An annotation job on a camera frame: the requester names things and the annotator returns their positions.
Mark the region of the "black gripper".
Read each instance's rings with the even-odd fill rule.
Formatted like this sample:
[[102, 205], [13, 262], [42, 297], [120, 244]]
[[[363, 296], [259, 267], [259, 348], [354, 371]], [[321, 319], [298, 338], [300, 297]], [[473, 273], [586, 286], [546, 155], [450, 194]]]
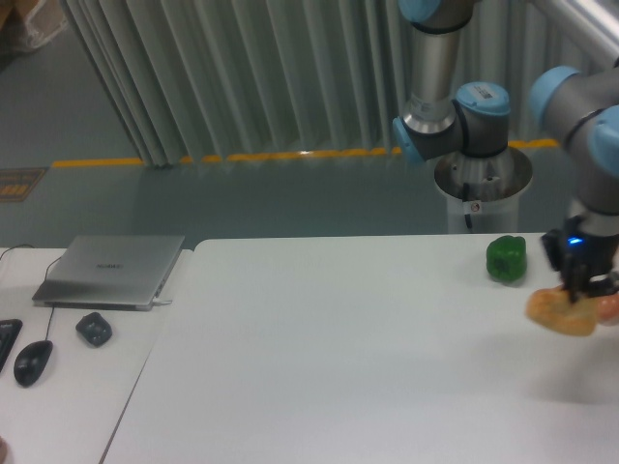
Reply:
[[589, 298], [618, 293], [618, 273], [614, 257], [618, 251], [618, 230], [611, 230], [612, 220], [595, 216], [571, 216], [561, 228], [547, 231], [541, 242], [550, 268], [559, 274], [575, 304], [580, 287]]

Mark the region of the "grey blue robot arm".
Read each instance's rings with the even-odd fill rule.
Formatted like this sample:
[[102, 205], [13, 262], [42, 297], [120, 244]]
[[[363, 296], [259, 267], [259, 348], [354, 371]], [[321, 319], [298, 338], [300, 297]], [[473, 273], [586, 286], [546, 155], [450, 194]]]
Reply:
[[[460, 31], [471, 1], [402, 1], [417, 33], [418, 63], [410, 100], [393, 122], [402, 153], [424, 162], [458, 152], [491, 160], [507, 148], [509, 99], [497, 85], [469, 83], [450, 90]], [[600, 65], [586, 75], [561, 66], [532, 85], [536, 124], [553, 136], [578, 172], [575, 198], [563, 226], [542, 238], [551, 268], [572, 301], [618, 289], [618, 9], [609, 1], [539, 1], [536, 8]]]

